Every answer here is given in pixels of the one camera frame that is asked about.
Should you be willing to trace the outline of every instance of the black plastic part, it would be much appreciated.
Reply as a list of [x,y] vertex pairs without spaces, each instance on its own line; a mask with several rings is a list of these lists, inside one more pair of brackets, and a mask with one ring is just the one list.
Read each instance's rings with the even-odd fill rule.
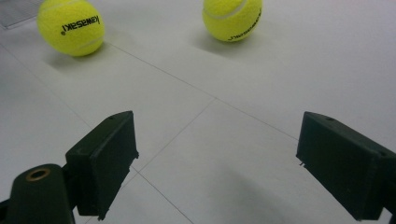
[[357,220],[377,220],[386,201],[396,203],[386,190],[396,155],[335,119],[305,112],[297,157]]
[[396,216],[393,215],[392,218],[390,219],[389,224],[396,224]]
[[66,184],[67,196],[69,199],[70,209],[73,210],[81,198],[81,186],[77,175],[71,175],[69,166],[66,164],[62,170],[64,171],[64,182]]
[[388,181],[387,185],[385,186],[384,205],[393,215],[396,215],[396,178]]
[[1,221],[6,220],[8,204],[9,200],[0,202],[0,223],[2,223]]
[[19,175],[8,202],[7,224],[75,223],[64,186],[62,168],[37,166]]
[[66,153],[65,169],[78,177],[79,214],[104,219],[138,156],[132,111],[105,119],[73,146]]

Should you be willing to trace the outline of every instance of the yellow tennis ball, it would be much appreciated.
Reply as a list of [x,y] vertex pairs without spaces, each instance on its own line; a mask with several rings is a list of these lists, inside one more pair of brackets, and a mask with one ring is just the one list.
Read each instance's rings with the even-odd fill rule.
[[103,43],[105,26],[99,12],[85,0],[46,0],[37,15],[43,38],[61,53],[84,56]]
[[202,16],[216,39],[234,42],[248,37],[262,14],[262,0],[205,0]]

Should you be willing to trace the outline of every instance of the white floor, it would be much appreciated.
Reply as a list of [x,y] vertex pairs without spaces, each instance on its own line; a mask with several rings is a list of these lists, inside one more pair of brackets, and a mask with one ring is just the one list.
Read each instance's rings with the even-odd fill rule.
[[234,44],[206,32],[202,1],[91,2],[106,41],[88,57],[56,52],[34,21],[0,31],[0,201],[133,110],[141,157],[102,223],[356,223],[296,148],[312,111],[396,151],[395,1],[266,0]]

